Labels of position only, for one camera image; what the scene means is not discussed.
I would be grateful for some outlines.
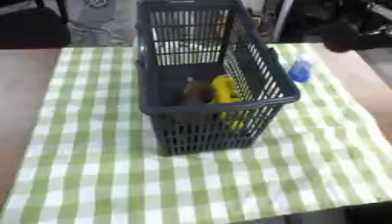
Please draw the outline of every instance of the chair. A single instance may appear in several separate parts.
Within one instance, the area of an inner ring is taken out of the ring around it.
[[[0,0],[0,7],[29,0]],[[60,48],[71,42],[64,0],[56,0],[60,16],[43,0],[37,7],[0,15],[0,49]]]

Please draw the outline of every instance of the green checkered tablecloth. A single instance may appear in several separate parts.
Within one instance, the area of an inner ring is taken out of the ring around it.
[[[282,63],[310,45],[276,45]],[[132,48],[62,50],[2,223],[227,223],[392,199],[392,148],[320,59],[252,148],[160,157]]]

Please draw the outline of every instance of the yellow toy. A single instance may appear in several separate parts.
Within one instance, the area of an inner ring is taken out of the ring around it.
[[[218,103],[240,102],[238,91],[235,89],[235,81],[228,76],[218,76],[213,80],[213,88],[215,88],[214,101]],[[220,118],[225,120],[228,117],[226,112],[220,114]],[[241,130],[243,122],[233,121],[232,129]]]

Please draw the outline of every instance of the wooden table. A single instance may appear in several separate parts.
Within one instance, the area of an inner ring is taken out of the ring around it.
[[[392,90],[355,52],[314,48],[392,143]],[[59,52],[0,51],[0,209],[30,141]]]

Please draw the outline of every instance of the plastic basket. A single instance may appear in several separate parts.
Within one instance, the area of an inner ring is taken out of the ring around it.
[[[253,23],[237,0],[139,2],[140,109],[160,154],[249,147],[285,103],[299,99]],[[240,101],[172,104],[189,77],[212,82],[223,74],[234,79]]]

